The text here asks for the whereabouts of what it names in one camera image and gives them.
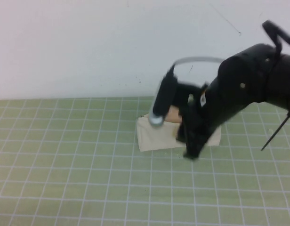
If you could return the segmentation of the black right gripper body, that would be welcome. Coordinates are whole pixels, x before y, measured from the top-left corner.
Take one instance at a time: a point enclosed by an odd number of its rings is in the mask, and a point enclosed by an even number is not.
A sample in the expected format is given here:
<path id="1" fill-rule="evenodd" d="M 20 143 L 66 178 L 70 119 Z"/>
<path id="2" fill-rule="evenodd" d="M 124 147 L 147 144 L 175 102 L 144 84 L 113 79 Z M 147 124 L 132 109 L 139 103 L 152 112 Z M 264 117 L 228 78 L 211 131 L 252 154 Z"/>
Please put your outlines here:
<path id="1" fill-rule="evenodd" d="M 180 108 L 186 141 L 203 141 L 204 146 L 217 127 L 241 110 L 234 96 L 226 97 L 219 91 L 206 90 L 194 101 Z"/>

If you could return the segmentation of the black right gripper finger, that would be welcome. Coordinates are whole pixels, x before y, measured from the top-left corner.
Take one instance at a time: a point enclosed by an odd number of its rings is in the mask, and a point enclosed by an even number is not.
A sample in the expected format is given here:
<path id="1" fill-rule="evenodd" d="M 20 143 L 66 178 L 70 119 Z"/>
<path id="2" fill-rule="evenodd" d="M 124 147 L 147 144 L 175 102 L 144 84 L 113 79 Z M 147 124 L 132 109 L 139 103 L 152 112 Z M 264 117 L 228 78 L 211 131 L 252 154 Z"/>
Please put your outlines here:
<path id="1" fill-rule="evenodd" d="M 181 143 L 186 143 L 186 136 L 185 136 L 185 127 L 179 126 L 176 135 L 176 141 Z"/>
<path id="2" fill-rule="evenodd" d="M 190 160 L 196 160 L 199 158 L 200 152 L 202 151 L 204 147 L 203 141 L 186 141 L 186 150 L 183 154 L 184 158 L 190 159 Z"/>

